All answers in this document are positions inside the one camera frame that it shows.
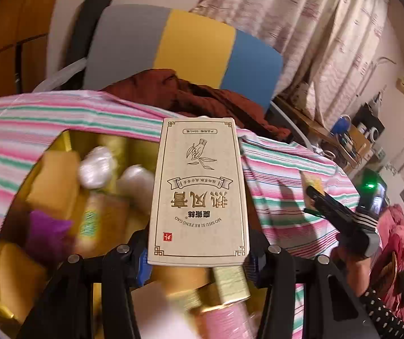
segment silver screw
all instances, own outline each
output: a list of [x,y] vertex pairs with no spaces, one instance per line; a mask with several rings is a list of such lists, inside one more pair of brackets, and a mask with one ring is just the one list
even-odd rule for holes
[[282,249],[280,248],[280,246],[272,244],[271,246],[268,247],[268,251],[271,253],[280,253]]
[[320,264],[327,265],[329,264],[329,258],[326,255],[320,255],[317,257],[317,260]]
[[129,251],[129,246],[127,244],[120,244],[117,246],[118,253],[127,253]]
[[74,264],[75,262],[78,262],[78,261],[79,261],[79,255],[76,255],[76,254],[74,253],[73,255],[70,255],[70,256],[67,258],[67,261],[68,261],[70,264]]

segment person's arm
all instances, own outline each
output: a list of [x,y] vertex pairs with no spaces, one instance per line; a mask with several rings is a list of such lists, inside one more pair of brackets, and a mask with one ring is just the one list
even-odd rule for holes
[[348,253],[342,247],[331,252],[334,261],[342,260],[346,265],[346,280],[363,304],[370,320],[373,322],[381,338],[403,338],[404,321],[396,317],[378,298],[376,291],[369,287],[371,259]]

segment hand illustration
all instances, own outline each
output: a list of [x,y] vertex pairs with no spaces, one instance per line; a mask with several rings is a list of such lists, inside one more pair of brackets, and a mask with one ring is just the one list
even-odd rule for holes
[[187,153],[186,153],[186,158],[188,158],[191,155],[191,160],[195,160],[195,162],[190,162],[188,164],[190,165],[195,165],[195,164],[201,164],[203,168],[206,170],[212,170],[213,168],[207,166],[204,164],[204,162],[215,162],[216,159],[212,158],[201,158],[200,156],[203,153],[203,149],[205,148],[206,145],[206,140],[205,139],[200,139],[199,143],[196,145],[195,143],[192,144],[191,147],[189,147]]

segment striped bedsheet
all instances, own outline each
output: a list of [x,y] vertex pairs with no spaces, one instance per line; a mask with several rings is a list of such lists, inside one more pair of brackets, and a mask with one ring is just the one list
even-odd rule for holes
[[[0,229],[24,178],[54,139],[66,129],[159,141],[163,118],[179,114],[119,100],[103,92],[66,91],[0,98]],[[325,190],[354,209],[359,195],[332,161],[296,144],[237,129],[244,176],[270,243],[294,255],[329,254],[336,230],[304,214],[300,170],[318,174]],[[296,289],[294,339],[302,336],[303,287]]]

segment brown blanket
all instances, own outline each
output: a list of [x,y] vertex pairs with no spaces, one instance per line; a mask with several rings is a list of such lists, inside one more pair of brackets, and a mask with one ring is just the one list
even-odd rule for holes
[[103,91],[121,99],[188,117],[230,117],[238,127],[269,139],[283,141],[290,135],[290,130],[268,124],[262,108],[253,101],[229,90],[191,84],[179,79],[175,71],[170,69],[146,70],[116,82]]

